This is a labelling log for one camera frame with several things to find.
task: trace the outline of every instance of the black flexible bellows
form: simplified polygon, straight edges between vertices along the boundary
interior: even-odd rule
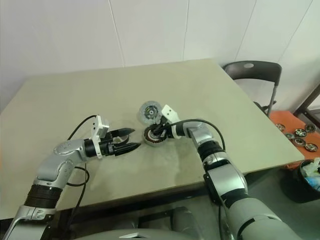
[[[24,205],[35,208],[54,209],[61,192],[62,189],[58,187],[33,184]]]

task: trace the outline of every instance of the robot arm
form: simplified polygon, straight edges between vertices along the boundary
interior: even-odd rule
[[[118,156],[140,146],[140,143],[127,143],[134,129],[108,129],[108,124],[97,115],[91,139],[67,140],[53,149],[38,168],[24,205],[19,207],[3,240],[46,239],[48,222],[56,213],[61,192],[75,166],[87,163],[90,157]],[[114,138],[124,136],[127,136],[126,141],[114,143]]]
[[[176,115],[176,112],[167,105],[163,109],[165,111],[161,112],[160,124],[154,124],[146,129],[148,132],[144,134],[147,136],[146,142],[157,146],[166,138],[177,139],[184,136],[192,139],[202,161],[205,171],[203,178],[210,198],[215,204],[223,206],[235,239],[301,240],[263,202],[248,195],[243,174],[220,147],[205,123],[197,121],[177,123],[173,128],[166,124],[164,118],[168,117],[168,122],[171,123],[171,113]]]

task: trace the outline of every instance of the wall panel seam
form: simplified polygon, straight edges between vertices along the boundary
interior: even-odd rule
[[[190,2],[190,0],[187,0],[187,3],[186,3],[186,17],[185,17],[185,31],[184,31],[182,61],[185,60],[185,51],[186,51],[186,43],[187,43],[187,30],[188,30],[188,20],[189,20],[189,2]]]
[[[242,46],[242,44],[244,43],[245,36],[246,36],[247,30],[248,30],[249,24],[250,24],[250,22],[251,22],[252,15],[254,14],[256,4],[257,4],[257,0],[255,0],[255,2],[254,2],[253,8],[252,8],[252,11],[251,11],[251,14],[250,14],[250,18],[249,18],[249,21],[248,21],[248,24],[246,25],[246,28],[245,28],[245,30],[244,30],[244,33],[243,33],[243,36],[242,36],[242,39],[241,39],[241,42],[240,42],[240,46],[239,46],[238,51],[236,52],[236,55],[235,55],[235,57],[234,57],[234,61],[236,61],[236,59],[237,59],[237,57],[238,57],[238,55],[239,55],[241,46]]]
[[[300,20],[300,22],[299,22],[298,26],[296,27],[296,29],[294,30],[293,34],[291,35],[291,37],[290,37],[290,40],[289,40],[288,44],[286,45],[286,47],[284,48],[284,50],[283,50],[282,54],[280,55],[280,57],[279,57],[279,59],[278,59],[277,63],[279,63],[279,62],[281,61],[282,57],[285,55],[285,52],[287,51],[287,49],[288,49],[288,47],[289,47],[289,45],[290,45],[290,43],[291,43],[292,39],[294,38],[294,36],[295,36],[295,34],[296,34],[297,30],[299,29],[299,27],[300,27],[301,23],[302,23],[302,22],[303,22],[303,20],[305,19],[306,15],[307,15],[307,12],[309,11],[310,6],[311,6],[311,4],[312,4],[312,2],[313,2],[313,1],[314,1],[314,0],[311,0],[311,2],[310,2],[310,4],[309,4],[308,8],[306,9],[306,11],[305,11],[304,15],[303,15],[303,16],[302,16],[302,18],[301,18],[301,20]]]
[[[108,0],[108,2],[109,2],[112,21],[113,21],[113,27],[114,27],[115,34],[116,34],[116,40],[118,42],[118,47],[119,47],[119,50],[120,50],[120,56],[121,56],[121,60],[122,60],[122,67],[125,67],[126,66],[126,61],[125,61],[124,51],[123,51],[122,46],[121,46],[121,41],[120,41],[120,37],[119,37],[119,33],[118,33],[116,21],[115,21],[114,11],[112,9],[111,0]]]

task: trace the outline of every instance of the black bin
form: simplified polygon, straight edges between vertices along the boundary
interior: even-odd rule
[[[304,160],[293,172],[287,174],[281,181],[280,187],[283,193],[292,201],[302,204],[320,199],[320,191],[309,185],[302,175],[302,167],[313,162]]]

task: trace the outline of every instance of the black cable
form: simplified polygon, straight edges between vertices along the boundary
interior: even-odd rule
[[[70,134],[70,136],[68,137],[67,140],[70,140],[74,135],[75,133],[78,131],[78,129],[82,126],[82,124],[84,124],[86,121],[88,121],[89,119],[92,119],[92,118],[95,118],[97,115],[91,115],[91,116],[88,116],[86,119],[84,119],[82,122],[80,122],[80,124],[75,128],[75,130]]]
[[[89,174],[89,171],[88,171],[86,168],[83,168],[83,167],[81,167],[81,166],[75,166],[74,168],[75,168],[75,169],[80,169],[80,170],[84,171],[84,172],[85,172],[86,179],[85,179],[84,182],[79,183],[79,184],[67,182],[66,184],[67,184],[68,186],[71,186],[71,187],[81,187],[81,186],[85,185],[87,182],[89,182],[90,174]]]
[[[206,120],[202,120],[202,119],[186,119],[186,120],[182,120],[182,121],[177,121],[175,123],[172,123],[170,125],[165,126],[164,128],[170,128],[172,126],[178,125],[178,124],[184,124],[184,123],[188,123],[188,122],[201,122],[201,123],[205,123],[210,125],[211,127],[213,127],[217,133],[219,134],[220,138],[221,138],[221,142],[222,142],[222,148],[225,151],[226,150],[226,144],[225,144],[225,140],[224,137],[222,136],[222,133],[220,132],[220,130],[211,122],[206,121]]]
[[[87,171],[87,164],[86,164],[86,163],[84,164],[84,169],[85,169],[85,173],[87,173],[88,171]],[[81,203],[81,201],[82,201],[82,198],[83,198],[84,195],[85,195],[86,186],[87,186],[87,183],[85,183],[85,184],[83,185],[83,188],[82,188],[82,191],[81,191],[79,200],[78,200],[78,202],[76,203],[74,209],[73,209],[72,212],[71,212],[71,216],[70,216],[68,222],[66,223],[66,226],[65,226],[65,229],[64,229],[63,233],[62,233],[61,236],[60,236],[60,240],[63,240],[63,239],[64,239],[64,237],[65,237],[68,229],[69,229],[70,226],[71,226],[72,221],[73,221],[74,218],[75,218],[76,212],[77,212],[77,210],[78,210],[78,208],[79,208],[79,206],[80,206],[80,203]]]
[[[91,118],[95,118],[97,115],[91,115],[91,116],[88,116],[87,118],[85,118],[82,122],[80,122],[80,124],[74,129],[74,131],[70,134],[70,136],[68,137],[67,140],[70,140],[74,135],[75,133],[77,132],[77,130],[82,126],[82,124],[84,124],[87,120],[91,119]],[[84,194],[85,194],[85,191],[86,191],[86,186],[87,186],[87,182],[89,181],[89,178],[90,178],[90,175],[89,175],[89,172],[87,170],[87,164],[85,163],[84,164],[84,168],[83,167],[80,167],[80,166],[75,166],[74,168],[76,169],[81,169],[85,172],[85,179],[84,179],[84,182],[83,183],[80,183],[80,184],[73,184],[73,183],[67,183],[67,185],[76,185],[75,187],[79,187],[79,186],[83,186],[82,188],[82,191],[81,191],[81,194],[80,194],[80,197],[78,199],[78,202],[76,203],[76,206],[74,207],[74,209],[72,210],[71,212],[71,215],[70,215],[70,218],[65,226],[65,229],[63,231],[63,233],[61,234],[60,236],[60,240],[63,240],[68,229],[70,228],[71,226],[71,223],[72,221],[74,220],[75,218],[75,215],[76,215],[76,212],[81,204],[81,201],[82,201],[82,198],[84,197]]]
[[[223,231],[222,231],[222,224],[221,224],[221,205],[219,206],[219,211],[218,211],[218,226],[219,226],[220,240],[224,240],[224,235],[223,235]]]

